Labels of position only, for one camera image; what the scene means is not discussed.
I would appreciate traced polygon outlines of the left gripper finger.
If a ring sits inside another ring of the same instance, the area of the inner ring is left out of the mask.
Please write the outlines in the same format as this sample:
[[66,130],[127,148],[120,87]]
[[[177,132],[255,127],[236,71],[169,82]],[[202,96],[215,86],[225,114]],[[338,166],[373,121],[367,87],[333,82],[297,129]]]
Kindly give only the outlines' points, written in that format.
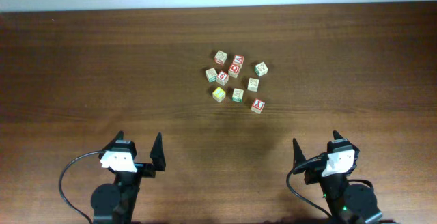
[[166,160],[163,152],[163,138],[160,132],[157,134],[155,142],[150,151],[150,158],[152,159],[152,164],[156,171],[165,171]]
[[106,145],[106,148],[112,148],[117,145],[118,140],[122,140],[124,138],[124,132],[119,131],[115,137]]

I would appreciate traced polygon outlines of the red letter Y block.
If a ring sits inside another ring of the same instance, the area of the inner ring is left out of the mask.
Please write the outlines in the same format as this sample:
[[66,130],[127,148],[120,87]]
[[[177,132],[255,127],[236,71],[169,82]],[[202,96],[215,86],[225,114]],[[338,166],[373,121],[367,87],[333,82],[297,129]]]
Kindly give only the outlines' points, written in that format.
[[256,98],[253,101],[253,104],[251,105],[251,110],[257,114],[260,114],[262,110],[264,109],[265,102]]

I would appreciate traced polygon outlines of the snail picture block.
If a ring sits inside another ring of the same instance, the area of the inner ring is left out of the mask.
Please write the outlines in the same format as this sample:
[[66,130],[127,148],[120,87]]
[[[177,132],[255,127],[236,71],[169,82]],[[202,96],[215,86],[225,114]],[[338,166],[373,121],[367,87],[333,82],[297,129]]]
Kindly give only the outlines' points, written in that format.
[[248,81],[247,89],[252,92],[256,92],[259,87],[259,79],[250,78]]

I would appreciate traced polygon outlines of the block with green Z side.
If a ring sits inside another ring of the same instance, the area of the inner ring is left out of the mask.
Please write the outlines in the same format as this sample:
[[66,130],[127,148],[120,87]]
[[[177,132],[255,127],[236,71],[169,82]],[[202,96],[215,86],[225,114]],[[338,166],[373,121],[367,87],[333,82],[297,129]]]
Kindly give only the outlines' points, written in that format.
[[268,67],[264,62],[261,62],[255,66],[255,73],[257,76],[264,76],[268,73]]

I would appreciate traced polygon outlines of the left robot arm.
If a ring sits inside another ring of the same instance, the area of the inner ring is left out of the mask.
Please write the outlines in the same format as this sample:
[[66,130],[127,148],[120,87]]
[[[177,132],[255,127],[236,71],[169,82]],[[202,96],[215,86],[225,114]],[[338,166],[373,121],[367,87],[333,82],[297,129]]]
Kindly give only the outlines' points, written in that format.
[[135,143],[118,132],[99,153],[102,167],[115,175],[114,182],[102,184],[91,195],[93,223],[131,223],[141,180],[155,178],[166,169],[162,134],[158,133],[150,151],[151,163],[136,163]]

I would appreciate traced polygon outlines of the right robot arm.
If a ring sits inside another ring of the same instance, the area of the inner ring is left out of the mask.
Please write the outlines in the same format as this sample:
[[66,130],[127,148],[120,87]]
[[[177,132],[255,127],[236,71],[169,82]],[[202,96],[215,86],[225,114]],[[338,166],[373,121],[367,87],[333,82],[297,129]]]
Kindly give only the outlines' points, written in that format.
[[[305,158],[299,143],[292,140],[293,167],[286,176],[288,189],[300,200],[322,211],[331,223],[379,223],[383,213],[378,207],[375,189],[369,180],[349,179],[357,167],[360,150],[348,139],[333,131],[333,140],[325,152]],[[303,197],[291,185],[292,175],[303,173],[306,185],[319,184],[328,204],[325,210]]]

